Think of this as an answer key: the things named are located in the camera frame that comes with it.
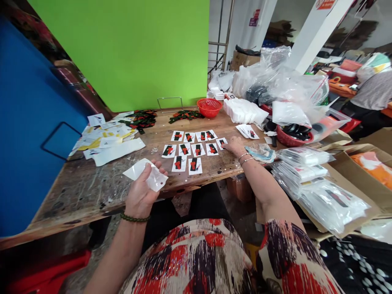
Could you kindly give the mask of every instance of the silver bangle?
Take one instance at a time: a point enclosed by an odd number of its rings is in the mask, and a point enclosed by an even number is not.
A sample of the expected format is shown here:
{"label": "silver bangle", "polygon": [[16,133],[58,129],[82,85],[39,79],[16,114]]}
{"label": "silver bangle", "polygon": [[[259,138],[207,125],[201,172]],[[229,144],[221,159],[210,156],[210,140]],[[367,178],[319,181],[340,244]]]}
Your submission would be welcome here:
{"label": "silver bangle", "polygon": [[240,163],[240,166],[242,166],[245,162],[247,162],[248,160],[251,160],[251,159],[256,160],[254,157],[251,157],[251,158],[249,158],[249,159],[245,159],[242,163]]}
{"label": "silver bangle", "polygon": [[248,153],[245,153],[245,154],[241,155],[241,156],[238,158],[238,162],[240,162],[241,157],[243,157],[243,156],[245,156],[245,155],[248,155],[248,154],[250,154],[250,153],[248,152]]}

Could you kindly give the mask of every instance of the hand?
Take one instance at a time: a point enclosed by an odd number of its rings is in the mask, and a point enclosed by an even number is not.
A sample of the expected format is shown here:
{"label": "hand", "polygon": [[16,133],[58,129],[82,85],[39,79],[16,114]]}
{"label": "hand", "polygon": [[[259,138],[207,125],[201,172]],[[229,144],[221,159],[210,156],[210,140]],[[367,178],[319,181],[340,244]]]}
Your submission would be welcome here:
{"label": "hand", "polygon": [[232,136],[227,144],[222,144],[222,147],[233,152],[237,158],[247,153],[241,138],[236,136]]}
{"label": "hand", "polygon": [[[159,171],[167,176],[167,171],[162,166],[160,161],[151,160],[151,162],[159,168]],[[128,198],[125,201],[125,214],[133,218],[147,218],[150,215],[152,205],[157,199],[159,192],[151,190],[146,180],[150,176],[152,166],[146,163],[144,171],[139,178],[131,184]]]}

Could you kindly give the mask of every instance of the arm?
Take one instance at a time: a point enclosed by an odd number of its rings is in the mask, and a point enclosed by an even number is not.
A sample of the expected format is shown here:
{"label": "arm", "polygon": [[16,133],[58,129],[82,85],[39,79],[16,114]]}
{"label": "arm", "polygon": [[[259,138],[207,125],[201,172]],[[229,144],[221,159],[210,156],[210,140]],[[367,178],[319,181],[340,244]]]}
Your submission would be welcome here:
{"label": "arm", "polygon": [[[161,162],[155,162],[157,168]],[[147,186],[151,165],[146,164],[143,173],[131,185],[125,202],[125,214],[134,218],[147,218],[159,192]],[[167,171],[159,171],[167,176]],[[131,223],[121,220],[110,248],[104,255],[89,281],[84,294],[118,293],[122,283],[139,262],[147,223]]]}
{"label": "arm", "polygon": [[[239,137],[232,137],[230,142],[222,147],[233,152],[236,158],[247,153]],[[252,157],[250,155],[242,156],[240,163],[249,158]],[[261,203],[265,220],[273,218],[286,220],[296,224],[305,232],[301,219],[274,177],[254,159],[243,163],[242,168],[256,198]]]}

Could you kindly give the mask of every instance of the blue wall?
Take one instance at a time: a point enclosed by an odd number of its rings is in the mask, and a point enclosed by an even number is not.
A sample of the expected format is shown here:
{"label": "blue wall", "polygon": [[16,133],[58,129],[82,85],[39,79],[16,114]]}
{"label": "blue wall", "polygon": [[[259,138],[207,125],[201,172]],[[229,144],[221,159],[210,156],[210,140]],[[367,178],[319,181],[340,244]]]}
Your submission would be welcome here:
{"label": "blue wall", "polygon": [[[65,121],[78,131],[87,112],[51,73],[52,64],[0,16],[0,237],[25,230],[64,161],[40,149]],[[78,139],[62,127],[49,145],[67,156]]]}

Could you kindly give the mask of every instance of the green beaded bracelet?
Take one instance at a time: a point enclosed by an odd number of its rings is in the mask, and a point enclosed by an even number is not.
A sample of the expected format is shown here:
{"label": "green beaded bracelet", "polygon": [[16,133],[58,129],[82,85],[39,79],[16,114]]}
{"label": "green beaded bracelet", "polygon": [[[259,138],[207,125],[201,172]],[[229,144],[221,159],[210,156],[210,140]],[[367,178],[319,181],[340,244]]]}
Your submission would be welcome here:
{"label": "green beaded bracelet", "polygon": [[148,216],[147,218],[133,218],[124,214],[123,212],[120,214],[120,217],[123,220],[129,221],[131,223],[145,223],[151,218],[151,216]]}

